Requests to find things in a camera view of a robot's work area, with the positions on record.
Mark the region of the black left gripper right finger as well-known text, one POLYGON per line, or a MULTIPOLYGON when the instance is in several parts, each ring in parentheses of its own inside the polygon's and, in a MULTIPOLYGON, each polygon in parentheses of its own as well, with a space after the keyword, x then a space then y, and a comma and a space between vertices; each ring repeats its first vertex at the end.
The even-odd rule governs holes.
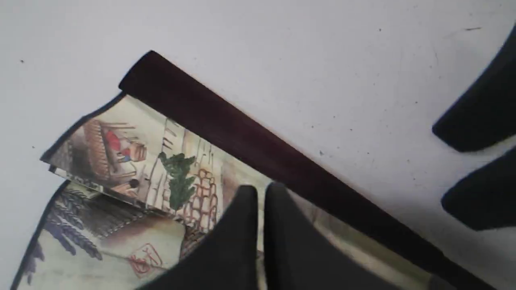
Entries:
POLYGON ((265 193, 264 268, 269 290, 395 289, 333 246, 277 182, 265 193))

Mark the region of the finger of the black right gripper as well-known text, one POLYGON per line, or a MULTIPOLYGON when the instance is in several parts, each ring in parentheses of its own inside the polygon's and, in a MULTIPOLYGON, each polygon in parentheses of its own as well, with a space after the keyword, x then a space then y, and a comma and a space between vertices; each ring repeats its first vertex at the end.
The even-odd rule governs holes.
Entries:
POLYGON ((432 132, 459 152, 483 150, 516 132, 516 30, 432 132))
POLYGON ((516 150, 459 180, 443 195, 441 205, 475 231, 515 227, 516 150))

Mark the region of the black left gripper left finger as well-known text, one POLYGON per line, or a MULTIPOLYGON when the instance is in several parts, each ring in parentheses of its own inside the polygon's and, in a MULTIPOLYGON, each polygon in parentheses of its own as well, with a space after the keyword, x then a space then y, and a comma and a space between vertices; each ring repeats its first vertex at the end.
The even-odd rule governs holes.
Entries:
POLYGON ((142 290, 256 290, 258 197, 241 185, 197 248, 142 290))

